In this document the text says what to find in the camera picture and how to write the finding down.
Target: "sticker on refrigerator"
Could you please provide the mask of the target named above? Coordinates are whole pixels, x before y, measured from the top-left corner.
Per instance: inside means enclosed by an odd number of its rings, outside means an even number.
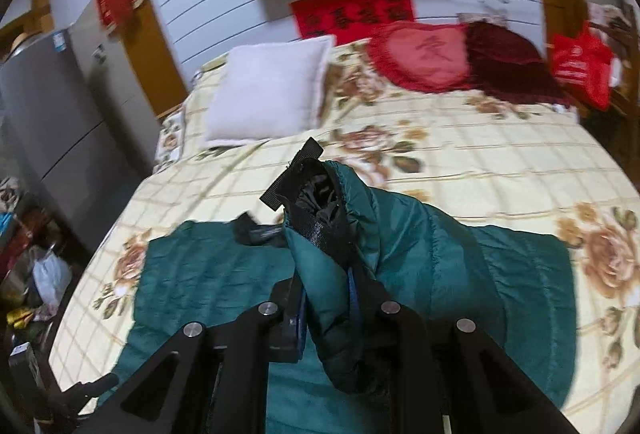
[[[53,34],[53,45],[56,47],[56,51],[60,53],[66,49],[65,34],[62,31]]]

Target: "plastic bag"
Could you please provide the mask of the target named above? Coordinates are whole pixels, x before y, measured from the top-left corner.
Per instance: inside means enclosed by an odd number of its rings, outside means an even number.
[[[591,35],[585,23],[578,38],[554,35],[552,73],[577,100],[600,110],[609,108],[609,47]]]
[[[66,287],[71,282],[71,268],[53,252],[47,252],[44,258],[36,261],[33,280],[46,306],[46,312],[39,310],[35,320],[47,320],[58,312]]]

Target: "green jacket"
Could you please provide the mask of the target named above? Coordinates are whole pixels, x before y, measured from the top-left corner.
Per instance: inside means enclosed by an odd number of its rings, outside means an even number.
[[[414,198],[372,189],[326,162],[340,180],[357,250],[370,276],[425,319],[471,318],[560,407],[574,372],[575,299],[568,252],[553,236],[460,224]],[[135,325],[114,372],[128,378],[183,324],[234,320],[298,269],[318,331],[297,364],[271,364],[267,432],[383,433],[388,411],[345,394],[348,313],[344,271],[286,227],[289,248],[237,244],[229,223],[187,221],[153,240],[134,305]]]

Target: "white pillow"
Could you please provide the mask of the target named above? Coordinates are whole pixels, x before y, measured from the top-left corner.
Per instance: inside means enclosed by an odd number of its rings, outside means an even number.
[[[233,48],[204,117],[206,147],[244,145],[317,128],[333,35]]]

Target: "bed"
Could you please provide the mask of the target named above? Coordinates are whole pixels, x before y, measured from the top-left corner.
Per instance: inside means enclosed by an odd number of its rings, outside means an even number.
[[[371,186],[411,195],[465,224],[564,240],[578,329],[562,410],[581,433],[615,432],[640,383],[634,186],[571,112],[514,106],[481,91],[415,93],[375,74],[348,81],[367,67],[363,46],[334,49],[321,128],[231,149],[200,148],[225,57],[204,66],[184,103],[180,159],[140,184],[71,297],[49,357],[60,387],[94,380],[116,363],[149,240],[185,220],[228,221],[246,210],[263,223],[280,221],[282,210],[258,198],[312,136],[323,159],[350,165]]]

